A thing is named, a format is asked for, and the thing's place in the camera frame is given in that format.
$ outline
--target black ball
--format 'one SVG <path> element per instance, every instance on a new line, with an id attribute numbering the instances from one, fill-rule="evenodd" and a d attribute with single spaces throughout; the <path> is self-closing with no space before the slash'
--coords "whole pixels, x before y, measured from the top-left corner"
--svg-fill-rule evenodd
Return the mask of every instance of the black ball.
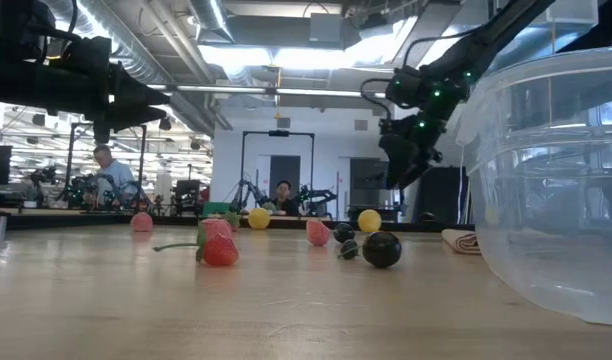
<path id="1" fill-rule="evenodd" d="M 359 246 L 357 246 L 357 242 L 355 240 L 346 240 L 342 245 L 342 248 L 339 250 L 340 256 L 345 260 L 354 259 L 357 255 L 359 255 Z"/>
<path id="2" fill-rule="evenodd" d="M 397 236 L 387 232 L 375 232 L 362 245 L 364 259 L 373 266 L 385 269 L 394 265 L 402 256 L 402 244 Z"/>
<path id="3" fill-rule="evenodd" d="M 333 237 L 335 240 L 343 244 L 346 242 L 346 240 L 352 240 L 355 238 L 355 230 L 353 230 L 352 226 L 341 223 L 335 226 L 335 229 L 333 230 Z"/>

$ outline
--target clear plastic container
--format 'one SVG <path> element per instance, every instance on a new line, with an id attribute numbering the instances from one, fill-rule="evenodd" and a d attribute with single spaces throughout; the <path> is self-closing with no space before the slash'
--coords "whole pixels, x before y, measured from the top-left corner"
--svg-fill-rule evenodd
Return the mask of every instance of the clear plastic container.
<path id="1" fill-rule="evenodd" d="M 492 271 L 542 307 L 612 325 L 612 48 L 485 77 L 457 142 Z"/>

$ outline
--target man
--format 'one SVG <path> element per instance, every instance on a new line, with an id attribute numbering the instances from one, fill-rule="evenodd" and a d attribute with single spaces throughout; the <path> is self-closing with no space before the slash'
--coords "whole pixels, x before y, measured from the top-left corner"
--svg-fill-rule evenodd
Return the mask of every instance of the man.
<path id="1" fill-rule="evenodd" d="M 110 148 L 106 145 L 97 146 L 95 150 L 93 150 L 93 156 L 95 157 L 95 161 L 97 161 L 101 167 L 100 173 L 112 176 L 115 186 L 117 186 L 119 191 L 122 193 L 122 198 L 116 199 L 113 202 L 113 205 L 119 205 L 120 203 L 123 204 L 124 200 L 132 199 L 132 197 L 137 193 L 137 188 L 130 184 L 131 182 L 135 181 L 135 177 L 130 171 L 130 167 L 113 159 L 113 154 L 111 153 Z M 98 203 L 104 203 L 104 191 L 106 190 L 112 191 L 113 188 L 105 179 L 99 179 L 97 191 Z"/>
<path id="2" fill-rule="evenodd" d="M 294 200 L 288 198 L 291 185 L 282 180 L 277 183 L 277 198 L 273 200 L 278 215 L 299 216 L 299 207 Z"/>

